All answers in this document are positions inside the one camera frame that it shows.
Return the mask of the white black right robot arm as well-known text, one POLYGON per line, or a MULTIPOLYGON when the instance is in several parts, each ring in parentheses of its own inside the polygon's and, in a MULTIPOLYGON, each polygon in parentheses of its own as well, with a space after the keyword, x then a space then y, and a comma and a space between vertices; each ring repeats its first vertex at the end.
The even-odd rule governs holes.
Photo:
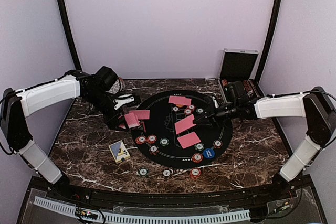
POLYGON ((251 95, 241 82, 224 87, 228 104, 209 106, 198 115, 193 123, 217 126, 224 121, 240 118, 247 120, 278 117, 302 117, 307 122, 307 132, 299 147, 274 176, 273 182, 289 183, 313 163, 319 153, 335 141, 335 97, 322 87, 312 90, 272 94, 264 97, 251 95))

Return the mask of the right black frame post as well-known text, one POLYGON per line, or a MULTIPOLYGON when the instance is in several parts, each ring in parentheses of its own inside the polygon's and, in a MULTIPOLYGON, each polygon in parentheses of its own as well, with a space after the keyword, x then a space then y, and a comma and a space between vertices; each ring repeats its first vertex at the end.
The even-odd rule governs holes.
POLYGON ((281 0, 274 0, 273 6, 272 6, 272 11, 271 11, 271 16, 270 16, 270 22, 269 22, 269 26, 268 26, 268 30, 267 30, 267 34, 266 34, 265 43, 264 43, 264 46, 263 46, 263 50, 262 50, 262 53, 261 53, 261 56, 260 56, 259 65, 258 65, 257 72, 256 72, 256 75, 255 75, 255 80, 256 80, 257 83, 259 83, 261 81, 263 71, 264 71, 265 66, 266 66, 267 58, 268 58, 268 55, 269 55, 269 52, 270 52, 272 40, 273 40, 275 30, 276 30, 276 24, 277 24, 277 20, 278 20, 279 11, 280 11, 280 5, 281 5, 281 0))

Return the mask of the floral patterned ceramic bowl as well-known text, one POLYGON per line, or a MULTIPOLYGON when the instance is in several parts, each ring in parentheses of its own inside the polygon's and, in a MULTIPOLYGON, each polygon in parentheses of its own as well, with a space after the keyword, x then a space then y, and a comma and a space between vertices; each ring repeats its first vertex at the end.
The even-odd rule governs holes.
POLYGON ((117 94, 123 89, 123 87, 124 87, 124 81, 121 77, 119 77, 108 92, 111 94, 117 94))

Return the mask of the black front table rail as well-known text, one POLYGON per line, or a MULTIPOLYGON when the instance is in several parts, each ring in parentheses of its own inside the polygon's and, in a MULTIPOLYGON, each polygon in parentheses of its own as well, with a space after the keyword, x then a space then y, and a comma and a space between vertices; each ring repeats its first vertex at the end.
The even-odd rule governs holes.
POLYGON ((76 202, 81 206, 91 205, 103 209, 112 209, 114 206, 128 207, 205 207, 229 204, 231 206, 261 207, 274 200, 289 198, 288 192, 283 191, 274 197, 273 194, 261 193, 263 186, 212 193, 192 194, 141 194, 123 193, 80 186, 68 185, 66 191, 73 194, 71 197, 63 196, 59 191, 41 178, 33 178, 31 186, 47 192, 47 196, 56 199, 65 199, 76 202))

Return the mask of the brown poker chip stack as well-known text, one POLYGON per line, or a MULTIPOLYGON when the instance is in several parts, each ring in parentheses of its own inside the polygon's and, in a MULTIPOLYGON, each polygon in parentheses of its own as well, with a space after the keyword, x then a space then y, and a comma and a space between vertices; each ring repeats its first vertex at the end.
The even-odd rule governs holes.
POLYGON ((168 169, 163 170, 162 175, 164 178, 169 178, 173 175, 173 173, 174 173, 174 170, 171 168, 168 168, 168 169))

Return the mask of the green poker chip stack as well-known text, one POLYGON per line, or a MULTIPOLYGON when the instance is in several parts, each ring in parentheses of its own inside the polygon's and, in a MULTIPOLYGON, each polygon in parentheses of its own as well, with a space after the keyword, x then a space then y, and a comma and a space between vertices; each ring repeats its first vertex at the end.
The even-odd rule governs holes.
POLYGON ((149 170, 147 168, 140 168, 138 170, 138 173, 139 173, 140 177, 146 177, 146 178, 148 178, 148 176, 149 176, 149 170))

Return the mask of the red playing card deck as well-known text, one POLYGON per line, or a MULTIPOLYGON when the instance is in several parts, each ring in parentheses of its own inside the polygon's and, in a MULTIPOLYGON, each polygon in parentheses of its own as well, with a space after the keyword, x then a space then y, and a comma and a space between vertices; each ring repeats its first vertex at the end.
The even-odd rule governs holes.
POLYGON ((128 128, 134 128, 134 127, 140 126, 140 121, 137 115, 134 113, 125 114, 124 119, 125 119, 125 123, 121 123, 119 125, 119 127, 122 129, 126 129, 127 128, 126 126, 128 126, 128 128))

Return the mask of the blue small blind button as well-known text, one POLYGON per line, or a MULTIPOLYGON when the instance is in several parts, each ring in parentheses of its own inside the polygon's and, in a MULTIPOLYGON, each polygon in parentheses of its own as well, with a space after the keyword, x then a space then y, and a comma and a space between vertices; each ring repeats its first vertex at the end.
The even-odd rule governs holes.
POLYGON ((206 159, 212 159, 215 157, 215 151, 212 148, 207 148, 203 151, 203 156, 206 159))

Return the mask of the black frame post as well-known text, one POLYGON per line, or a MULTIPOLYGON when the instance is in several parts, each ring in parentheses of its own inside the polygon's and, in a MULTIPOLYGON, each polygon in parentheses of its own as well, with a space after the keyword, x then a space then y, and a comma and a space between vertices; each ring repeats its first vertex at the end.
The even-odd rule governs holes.
POLYGON ((69 17, 68 17, 67 8, 66 8, 66 2, 65 0, 57 0, 57 4, 58 4, 58 9, 60 13, 63 30, 66 36, 67 45, 70 51, 72 63, 76 70, 82 71, 82 66, 80 63, 75 41, 74 41, 71 27, 70 27, 69 17))
POLYGON ((276 30, 276 24, 277 24, 277 20, 278 20, 279 11, 280 11, 280 5, 281 5, 281 0, 274 0, 273 6, 272 6, 272 11, 271 11, 271 16, 270 16, 270 22, 269 22, 269 26, 268 26, 268 30, 267 30, 267 34, 266 34, 265 43, 264 43, 264 46, 263 46, 263 50, 262 50, 262 53, 261 53, 261 56, 260 56, 259 65, 258 65, 257 72, 256 72, 256 75, 255 75, 255 80, 256 80, 257 83, 259 83, 261 81, 263 71, 264 71, 265 66, 266 66, 267 58, 268 58, 268 55, 269 55, 269 52, 270 52, 272 40, 273 40, 275 30, 276 30))

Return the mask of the aluminium poker chip case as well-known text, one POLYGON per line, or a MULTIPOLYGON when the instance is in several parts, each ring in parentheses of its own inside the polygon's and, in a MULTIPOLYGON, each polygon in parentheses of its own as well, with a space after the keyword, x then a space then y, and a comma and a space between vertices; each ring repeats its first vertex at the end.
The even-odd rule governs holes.
POLYGON ((227 48, 223 50, 217 78, 224 100, 226 100, 224 85, 234 81, 248 80, 252 75, 258 56, 258 50, 227 48))

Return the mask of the round black poker mat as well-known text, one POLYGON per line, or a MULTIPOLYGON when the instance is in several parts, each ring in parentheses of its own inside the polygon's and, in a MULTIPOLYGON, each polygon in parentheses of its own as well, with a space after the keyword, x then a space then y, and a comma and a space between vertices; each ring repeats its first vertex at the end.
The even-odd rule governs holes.
POLYGON ((215 127, 196 125, 177 135, 175 133, 174 124, 188 116, 184 113, 184 110, 187 109, 187 107, 183 106, 182 108, 179 108, 177 112, 172 111, 172 107, 176 105, 169 103, 169 96, 171 95, 191 98, 191 104, 195 105, 195 110, 192 112, 194 116, 199 115, 199 113, 196 112, 197 108, 202 108, 205 111, 208 106, 205 101, 207 95, 188 90, 165 91, 148 98, 138 107, 139 110, 150 110, 150 119, 144 121, 146 133, 132 130, 131 134, 134 142, 139 136, 145 136, 147 138, 149 135, 155 135, 157 141, 154 144, 146 142, 140 145, 135 142, 137 148, 152 161, 163 166, 179 169, 191 169, 194 167, 205 166, 221 157, 228 148, 233 136, 233 126, 231 121, 227 121, 224 124, 215 127), (212 148, 215 151, 214 158, 206 159, 203 156, 203 160, 200 163, 194 163, 192 161, 192 156, 195 153, 203 155, 204 150, 197 151, 194 148, 194 145, 183 149, 177 140, 178 137, 191 132, 196 132, 201 143, 205 146, 204 150, 212 148), (168 146, 161 146, 160 144, 160 139, 164 137, 168 138, 170 141, 168 146), (221 148, 214 148, 213 143, 217 140, 223 142, 221 148), (151 155, 149 153, 149 148, 152 145, 156 145, 159 148, 159 153, 157 155, 151 155))

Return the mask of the red card top mat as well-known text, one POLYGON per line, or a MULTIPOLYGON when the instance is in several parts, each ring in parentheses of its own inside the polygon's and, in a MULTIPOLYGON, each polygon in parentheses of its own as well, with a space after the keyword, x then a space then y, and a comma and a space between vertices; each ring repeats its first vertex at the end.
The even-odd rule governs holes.
POLYGON ((192 103, 192 99, 186 98, 184 96, 171 95, 169 96, 169 103, 172 103, 175 105, 190 106, 192 103))

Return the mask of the red card mat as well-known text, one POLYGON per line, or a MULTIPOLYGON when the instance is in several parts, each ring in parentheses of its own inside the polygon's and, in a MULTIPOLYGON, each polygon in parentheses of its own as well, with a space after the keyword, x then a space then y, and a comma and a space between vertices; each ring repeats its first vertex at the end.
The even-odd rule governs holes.
POLYGON ((196 132, 191 132, 180 136, 177 138, 178 142, 180 143, 183 149, 188 148, 192 145, 198 144, 201 142, 200 138, 196 134, 196 132))
POLYGON ((175 105, 190 106, 192 103, 192 99, 186 98, 184 96, 171 95, 169 96, 169 103, 172 103, 175 105))

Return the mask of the left black frame post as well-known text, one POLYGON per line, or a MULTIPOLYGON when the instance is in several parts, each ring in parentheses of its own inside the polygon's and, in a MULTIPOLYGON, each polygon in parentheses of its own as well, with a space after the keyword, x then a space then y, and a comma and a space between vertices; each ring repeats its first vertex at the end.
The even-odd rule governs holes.
POLYGON ((57 4, 58 4, 58 9, 60 13, 63 30, 66 36, 67 45, 70 51, 72 63, 76 70, 82 71, 82 66, 80 63, 75 41, 74 41, 71 27, 70 27, 69 17, 68 17, 67 8, 66 8, 66 2, 65 0, 57 0, 57 4))

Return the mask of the red poker chip stack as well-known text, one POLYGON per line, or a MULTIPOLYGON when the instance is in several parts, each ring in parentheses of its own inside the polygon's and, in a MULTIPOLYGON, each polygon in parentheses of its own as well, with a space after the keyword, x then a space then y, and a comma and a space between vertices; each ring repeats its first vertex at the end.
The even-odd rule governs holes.
POLYGON ((202 174, 202 172, 199 168, 192 168, 190 170, 190 178, 191 179, 199 179, 201 174, 202 174))

